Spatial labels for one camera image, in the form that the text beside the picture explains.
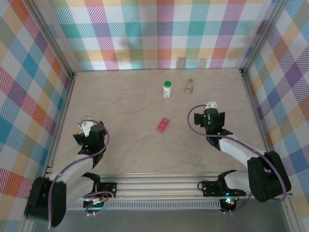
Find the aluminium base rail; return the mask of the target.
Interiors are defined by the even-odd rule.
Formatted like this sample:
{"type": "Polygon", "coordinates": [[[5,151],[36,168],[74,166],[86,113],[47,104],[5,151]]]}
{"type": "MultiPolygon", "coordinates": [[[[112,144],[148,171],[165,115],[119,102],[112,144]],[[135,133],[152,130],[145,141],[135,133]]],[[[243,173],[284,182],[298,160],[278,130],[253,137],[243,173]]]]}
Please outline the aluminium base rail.
{"type": "MultiPolygon", "coordinates": [[[[191,174],[124,174],[120,176],[100,176],[101,182],[115,182],[116,195],[109,199],[117,200],[192,200],[204,197],[197,185],[204,180],[216,181],[214,173],[191,174]]],[[[60,185],[54,186],[55,195],[66,200],[71,206],[82,198],[91,198],[89,191],[92,181],[77,175],[68,180],[59,179],[60,185]]]]}

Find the aluminium frame post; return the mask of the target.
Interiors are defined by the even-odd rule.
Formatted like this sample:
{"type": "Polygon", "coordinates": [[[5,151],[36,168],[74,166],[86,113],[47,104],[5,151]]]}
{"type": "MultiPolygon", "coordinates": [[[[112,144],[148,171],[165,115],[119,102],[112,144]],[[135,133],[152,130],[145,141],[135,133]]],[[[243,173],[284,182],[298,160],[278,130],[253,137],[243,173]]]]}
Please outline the aluminium frame post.
{"type": "Polygon", "coordinates": [[[73,79],[75,72],[70,67],[67,59],[65,58],[60,46],[58,45],[55,37],[53,36],[50,27],[46,23],[44,17],[42,16],[39,7],[36,5],[34,0],[23,0],[24,4],[29,9],[29,12],[33,16],[35,22],[38,24],[39,29],[42,31],[43,36],[45,37],[47,43],[51,46],[52,51],[55,53],[55,56],[58,58],[59,63],[64,68],[66,74],[73,79]]]}
{"type": "Polygon", "coordinates": [[[265,0],[254,22],[249,35],[249,41],[245,46],[243,58],[239,65],[239,72],[245,75],[253,65],[266,39],[269,37],[279,16],[283,12],[289,0],[265,0]]]}

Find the pink and clear pill organizer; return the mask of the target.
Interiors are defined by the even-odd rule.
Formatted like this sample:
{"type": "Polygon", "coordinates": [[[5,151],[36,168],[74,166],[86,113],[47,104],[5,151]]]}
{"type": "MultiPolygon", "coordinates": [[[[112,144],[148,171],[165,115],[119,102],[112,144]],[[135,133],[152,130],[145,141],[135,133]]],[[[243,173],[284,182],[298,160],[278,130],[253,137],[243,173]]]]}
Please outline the pink and clear pill organizer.
{"type": "Polygon", "coordinates": [[[159,133],[163,133],[168,127],[168,125],[170,124],[173,117],[174,117],[174,113],[172,111],[166,112],[163,118],[161,119],[161,121],[159,122],[159,124],[157,125],[156,130],[159,133]]]}

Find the left control circuit board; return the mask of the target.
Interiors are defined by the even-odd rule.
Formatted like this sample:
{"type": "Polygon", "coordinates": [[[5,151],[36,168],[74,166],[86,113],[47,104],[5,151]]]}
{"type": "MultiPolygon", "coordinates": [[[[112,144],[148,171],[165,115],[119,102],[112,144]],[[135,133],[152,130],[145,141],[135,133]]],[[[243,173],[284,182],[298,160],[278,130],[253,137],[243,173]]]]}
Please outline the left control circuit board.
{"type": "Polygon", "coordinates": [[[88,210],[94,209],[99,210],[104,207],[105,199],[102,197],[96,198],[86,198],[83,201],[83,208],[87,208],[88,210]]]}

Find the control circuit board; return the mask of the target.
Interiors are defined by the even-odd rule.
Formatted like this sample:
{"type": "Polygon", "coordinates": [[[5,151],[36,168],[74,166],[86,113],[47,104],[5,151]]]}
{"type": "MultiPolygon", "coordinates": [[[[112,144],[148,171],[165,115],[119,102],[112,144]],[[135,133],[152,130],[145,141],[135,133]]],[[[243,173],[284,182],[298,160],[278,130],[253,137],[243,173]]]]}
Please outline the control circuit board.
{"type": "Polygon", "coordinates": [[[94,209],[99,210],[104,207],[105,199],[102,197],[96,198],[86,198],[83,201],[83,208],[87,208],[88,210],[94,209]]]}
{"type": "Polygon", "coordinates": [[[237,199],[226,198],[220,200],[220,207],[222,212],[234,211],[237,207],[237,199]]]}

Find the right control circuit board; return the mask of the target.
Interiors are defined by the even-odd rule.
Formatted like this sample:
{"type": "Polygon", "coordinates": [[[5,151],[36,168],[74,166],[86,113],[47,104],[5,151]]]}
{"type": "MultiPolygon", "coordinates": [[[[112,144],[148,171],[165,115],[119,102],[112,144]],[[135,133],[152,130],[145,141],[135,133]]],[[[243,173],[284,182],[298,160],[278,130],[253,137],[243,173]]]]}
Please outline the right control circuit board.
{"type": "Polygon", "coordinates": [[[234,211],[237,207],[237,199],[226,198],[220,200],[220,207],[222,212],[234,211]]]}

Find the small amber glass bottle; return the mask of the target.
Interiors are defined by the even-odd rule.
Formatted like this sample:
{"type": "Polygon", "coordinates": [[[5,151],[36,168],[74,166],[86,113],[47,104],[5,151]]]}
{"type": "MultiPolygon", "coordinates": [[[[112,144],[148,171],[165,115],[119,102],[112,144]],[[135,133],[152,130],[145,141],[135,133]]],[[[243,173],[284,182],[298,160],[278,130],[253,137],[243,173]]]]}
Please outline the small amber glass bottle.
{"type": "Polygon", "coordinates": [[[193,92],[193,89],[194,89],[194,80],[188,79],[185,84],[184,91],[186,94],[191,94],[193,92]]]}

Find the aluminium side rail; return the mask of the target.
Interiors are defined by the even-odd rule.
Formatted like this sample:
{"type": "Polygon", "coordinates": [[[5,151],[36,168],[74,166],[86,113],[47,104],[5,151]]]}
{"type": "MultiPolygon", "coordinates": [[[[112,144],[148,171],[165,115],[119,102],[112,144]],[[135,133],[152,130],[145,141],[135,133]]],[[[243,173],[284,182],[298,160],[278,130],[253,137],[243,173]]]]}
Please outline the aluminium side rail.
{"type": "MultiPolygon", "coordinates": [[[[77,72],[74,72],[70,76],[68,91],[67,91],[65,99],[63,101],[63,107],[62,107],[62,110],[61,110],[61,114],[59,116],[58,124],[56,126],[53,143],[50,147],[50,151],[47,155],[46,162],[45,162],[45,165],[44,165],[43,170],[42,170],[42,176],[43,177],[45,177],[46,174],[48,173],[47,170],[53,166],[54,158],[55,158],[55,155],[56,155],[56,150],[57,150],[58,143],[59,143],[59,140],[60,140],[60,136],[61,136],[61,133],[62,133],[66,113],[67,113],[68,106],[69,106],[69,103],[70,103],[70,99],[71,99],[71,96],[72,96],[72,92],[73,92],[73,88],[74,88],[74,84],[75,84],[77,74],[78,74],[77,72]]],[[[18,232],[32,232],[33,226],[34,226],[33,221],[30,221],[30,220],[23,218],[21,225],[19,226],[18,232]]]]}
{"type": "Polygon", "coordinates": [[[266,137],[264,135],[262,123],[260,121],[257,108],[255,107],[255,103],[254,103],[254,100],[253,100],[253,94],[251,93],[250,85],[248,83],[248,78],[246,77],[246,75],[245,75],[245,73],[243,72],[242,69],[239,69],[239,74],[241,76],[241,79],[242,79],[242,82],[243,82],[243,85],[244,85],[244,88],[245,88],[245,91],[246,91],[246,94],[247,94],[247,97],[248,97],[248,100],[249,100],[249,104],[250,104],[251,110],[253,112],[253,117],[255,119],[255,123],[257,125],[258,131],[259,131],[259,134],[260,134],[260,137],[263,141],[264,148],[266,149],[267,152],[269,152],[270,148],[268,146],[266,137]]]}

